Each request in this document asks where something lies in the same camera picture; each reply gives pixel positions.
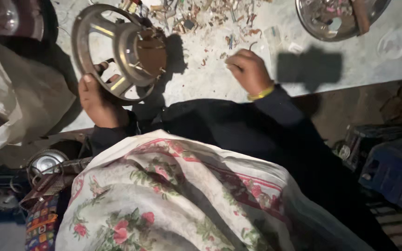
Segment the metal bowl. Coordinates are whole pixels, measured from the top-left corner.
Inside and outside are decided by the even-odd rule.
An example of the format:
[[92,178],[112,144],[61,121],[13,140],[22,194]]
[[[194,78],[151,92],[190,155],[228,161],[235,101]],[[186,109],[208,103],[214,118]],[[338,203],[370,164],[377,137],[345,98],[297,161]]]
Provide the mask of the metal bowl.
[[[325,3],[335,0],[296,0],[297,14],[303,27],[313,37],[326,41],[336,42],[359,34],[353,15],[340,16],[342,24],[337,30],[330,29],[330,25],[317,19],[317,13]],[[365,0],[368,19],[373,24],[387,8],[390,0]]]

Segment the white floral fabric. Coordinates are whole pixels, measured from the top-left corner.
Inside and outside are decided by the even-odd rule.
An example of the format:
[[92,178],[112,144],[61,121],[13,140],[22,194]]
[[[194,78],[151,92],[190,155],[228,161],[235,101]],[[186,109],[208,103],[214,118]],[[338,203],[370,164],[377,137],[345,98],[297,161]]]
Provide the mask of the white floral fabric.
[[371,250],[285,168],[158,130],[122,140],[75,178],[56,250],[291,251],[319,242]]

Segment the plastic bag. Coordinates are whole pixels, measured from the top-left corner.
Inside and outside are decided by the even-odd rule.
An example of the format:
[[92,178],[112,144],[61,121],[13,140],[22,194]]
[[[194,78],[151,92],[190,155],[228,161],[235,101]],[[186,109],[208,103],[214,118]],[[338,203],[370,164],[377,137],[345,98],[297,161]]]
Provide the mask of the plastic bag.
[[0,148],[44,135],[74,100],[58,71],[0,44]]

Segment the gold bangle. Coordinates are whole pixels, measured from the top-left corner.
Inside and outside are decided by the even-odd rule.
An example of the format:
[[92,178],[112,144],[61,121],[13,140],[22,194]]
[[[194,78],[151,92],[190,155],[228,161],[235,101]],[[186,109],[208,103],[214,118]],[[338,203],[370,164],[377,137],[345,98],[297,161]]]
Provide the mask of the gold bangle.
[[249,101],[254,101],[254,100],[258,100],[258,99],[264,98],[264,97],[266,97],[267,95],[269,95],[272,91],[274,91],[274,85],[271,85],[270,87],[268,87],[268,88],[262,90],[262,91],[261,91],[259,94],[257,94],[257,95],[248,94],[248,100],[249,100]]

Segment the person's right hand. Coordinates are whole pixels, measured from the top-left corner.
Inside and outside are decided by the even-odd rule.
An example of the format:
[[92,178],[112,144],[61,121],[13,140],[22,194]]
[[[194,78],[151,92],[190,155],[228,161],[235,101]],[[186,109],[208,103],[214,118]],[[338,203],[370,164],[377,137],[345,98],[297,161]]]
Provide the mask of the person's right hand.
[[250,50],[241,49],[226,59],[227,68],[251,95],[258,95],[274,83],[266,71],[264,61]]

